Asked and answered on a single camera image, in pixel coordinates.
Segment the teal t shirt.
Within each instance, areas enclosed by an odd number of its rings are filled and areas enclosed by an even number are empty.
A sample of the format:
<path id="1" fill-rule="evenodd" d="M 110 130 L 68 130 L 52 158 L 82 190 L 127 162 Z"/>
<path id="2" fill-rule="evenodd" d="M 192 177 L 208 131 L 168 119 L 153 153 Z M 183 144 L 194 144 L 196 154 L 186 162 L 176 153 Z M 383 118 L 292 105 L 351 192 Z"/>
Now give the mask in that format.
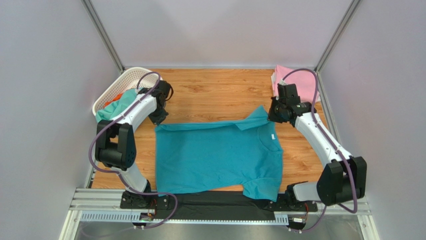
<path id="1" fill-rule="evenodd" d="M 263 106 L 241 120 L 161 124 L 155 140 L 159 192 L 192 194 L 240 185 L 248 198 L 278 198 L 283 149 Z"/>

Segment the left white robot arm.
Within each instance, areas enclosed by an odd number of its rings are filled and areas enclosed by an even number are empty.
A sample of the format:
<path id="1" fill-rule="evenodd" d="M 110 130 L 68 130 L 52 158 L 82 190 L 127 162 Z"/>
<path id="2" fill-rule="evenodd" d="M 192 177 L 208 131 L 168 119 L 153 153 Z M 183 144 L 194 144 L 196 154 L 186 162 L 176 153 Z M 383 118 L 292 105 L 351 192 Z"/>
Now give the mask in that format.
<path id="1" fill-rule="evenodd" d="M 145 119 L 157 126 L 166 119 L 166 102 L 173 92 L 167 81 L 158 80 L 153 87 L 138 90 L 135 100 L 120 115 L 97 124 L 94 159 L 116 174 L 133 195 L 145 198 L 152 194 L 150 182 L 135 163 L 135 131 Z"/>

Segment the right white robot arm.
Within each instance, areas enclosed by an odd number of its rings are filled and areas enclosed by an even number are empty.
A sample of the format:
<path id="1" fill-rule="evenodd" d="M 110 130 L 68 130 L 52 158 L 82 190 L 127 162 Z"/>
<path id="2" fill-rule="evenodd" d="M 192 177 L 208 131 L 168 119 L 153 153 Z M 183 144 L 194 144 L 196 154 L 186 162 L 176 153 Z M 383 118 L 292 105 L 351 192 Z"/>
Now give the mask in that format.
<path id="1" fill-rule="evenodd" d="M 295 84 L 279 84 L 272 97 L 268 120 L 290 123 L 309 142 L 322 164 L 316 182 L 299 182 L 287 187 L 298 202 L 319 201 L 326 206 L 343 204 L 365 196 L 367 163 L 344 149 L 322 123 L 310 102 L 302 102 Z"/>

